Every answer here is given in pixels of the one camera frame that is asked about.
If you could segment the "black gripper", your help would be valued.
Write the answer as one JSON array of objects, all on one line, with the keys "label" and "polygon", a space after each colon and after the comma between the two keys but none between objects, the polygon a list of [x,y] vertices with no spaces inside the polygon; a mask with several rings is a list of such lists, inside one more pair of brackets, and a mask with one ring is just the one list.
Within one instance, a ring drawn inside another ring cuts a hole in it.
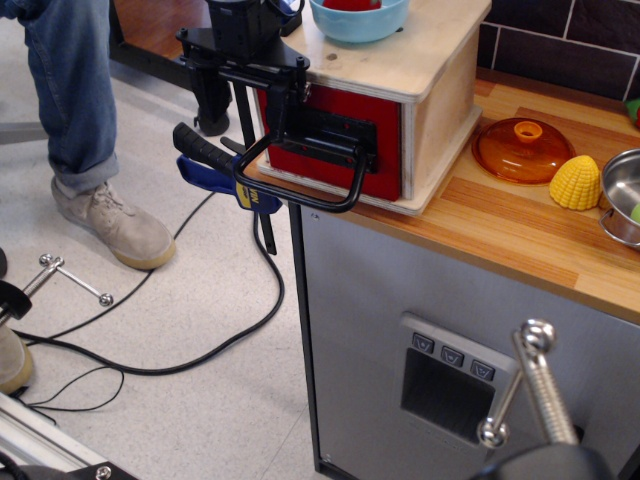
[{"label": "black gripper", "polygon": [[[305,3],[292,7],[289,1],[209,1],[207,6],[209,27],[182,28],[176,33],[183,57],[200,51],[216,65],[292,75],[293,79],[274,80],[266,90],[268,136],[272,144],[282,143],[289,114],[307,100],[310,91],[309,59],[283,41],[301,26]],[[189,76],[198,103],[194,125],[206,136],[222,135],[230,125],[228,81],[210,68],[191,67]]]}]

